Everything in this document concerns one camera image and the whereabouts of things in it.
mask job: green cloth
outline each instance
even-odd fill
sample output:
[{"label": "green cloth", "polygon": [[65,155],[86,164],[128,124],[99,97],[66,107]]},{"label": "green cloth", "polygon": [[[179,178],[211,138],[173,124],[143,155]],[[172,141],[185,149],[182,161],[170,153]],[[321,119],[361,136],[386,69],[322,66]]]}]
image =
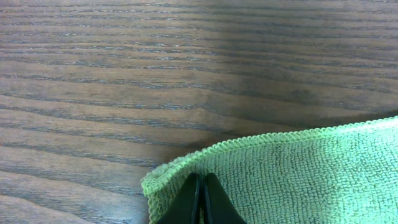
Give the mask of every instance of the green cloth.
[{"label": "green cloth", "polygon": [[398,223],[398,116],[229,140],[142,179],[151,223],[191,172],[214,172],[247,223]]}]

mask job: black tool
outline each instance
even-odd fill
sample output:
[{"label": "black tool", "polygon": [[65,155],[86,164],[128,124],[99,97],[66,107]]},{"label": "black tool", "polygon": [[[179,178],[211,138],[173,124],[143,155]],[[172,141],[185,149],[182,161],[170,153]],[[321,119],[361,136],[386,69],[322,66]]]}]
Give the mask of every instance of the black tool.
[{"label": "black tool", "polygon": [[246,224],[215,174],[190,174],[157,224],[199,224],[200,208],[205,224]]}]

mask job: wooden surface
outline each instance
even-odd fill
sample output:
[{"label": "wooden surface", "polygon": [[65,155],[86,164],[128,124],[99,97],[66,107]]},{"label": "wooden surface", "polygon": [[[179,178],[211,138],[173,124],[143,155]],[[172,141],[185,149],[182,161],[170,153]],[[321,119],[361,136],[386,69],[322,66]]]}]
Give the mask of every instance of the wooden surface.
[{"label": "wooden surface", "polygon": [[395,1],[0,1],[0,223],[147,223],[218,141],[398,110]]}]

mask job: wooden table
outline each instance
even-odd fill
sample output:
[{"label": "wooden table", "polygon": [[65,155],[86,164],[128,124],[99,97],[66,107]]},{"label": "wooden table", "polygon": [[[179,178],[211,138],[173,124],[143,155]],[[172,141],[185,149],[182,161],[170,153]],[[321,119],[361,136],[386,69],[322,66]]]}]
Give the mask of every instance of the wooden table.
[{"label": "wooden table", "polygon": [[0,222],[147,223],[218,141],[398,109],[394,1],[2,0]]}]

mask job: black prong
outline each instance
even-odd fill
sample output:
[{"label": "black prong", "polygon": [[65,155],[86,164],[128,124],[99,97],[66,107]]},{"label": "black prong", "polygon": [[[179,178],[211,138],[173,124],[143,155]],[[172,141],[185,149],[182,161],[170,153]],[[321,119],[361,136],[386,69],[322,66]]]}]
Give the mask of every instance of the black prong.
[{"label": "black prong", "polygon": [[199,223],[200,186],[199,174],[190,174],[175,196],[171,206],[157,221],[157,224]]},{"label": "black prong", "polygon": [[208,174],[203,186],[206,224],[246,224],[218,181],[216,174]]}]

